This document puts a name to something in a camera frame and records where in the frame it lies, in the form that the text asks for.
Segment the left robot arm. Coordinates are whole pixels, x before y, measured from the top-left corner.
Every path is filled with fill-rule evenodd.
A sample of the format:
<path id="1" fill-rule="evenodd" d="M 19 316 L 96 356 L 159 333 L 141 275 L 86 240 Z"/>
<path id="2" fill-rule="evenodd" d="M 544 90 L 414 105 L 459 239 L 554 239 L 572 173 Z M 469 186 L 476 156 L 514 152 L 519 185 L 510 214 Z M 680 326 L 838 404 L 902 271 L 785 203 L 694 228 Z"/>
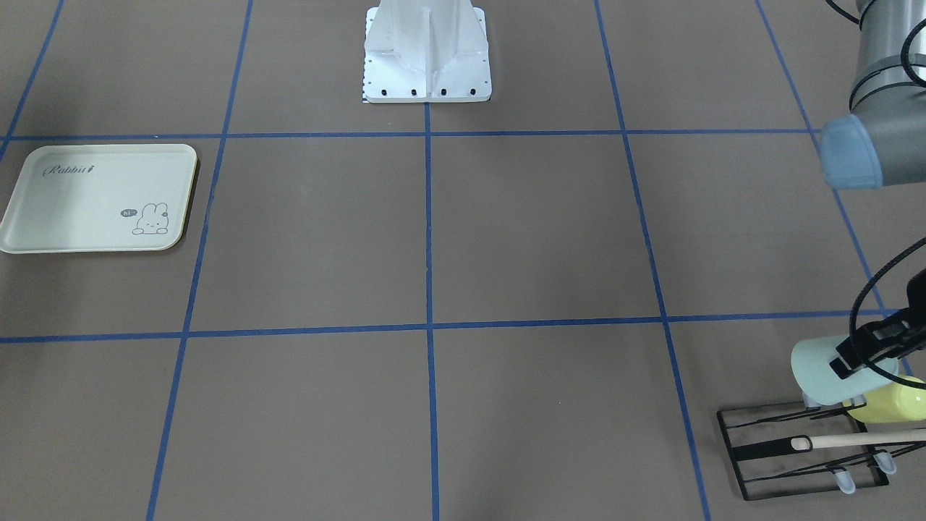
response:
<path id="1" fill-rule="evenodd" d="M 834 190 L 869 190 L 924 182 L 924 3 L 859 1 L 850 17 L 861 33 L 857 76 L 846 116 L 820 136 L 825 181 Z M 924 274 L 907 284 L 907 307 L 880 322 L 857 324 L 861 303 L 890 270 L 924 246 L 917 240 L 870 278 L 850 311 L 849 336 L 828 375 L 879 389 L 901 379 L 894 363 L 924 347 Z"/>

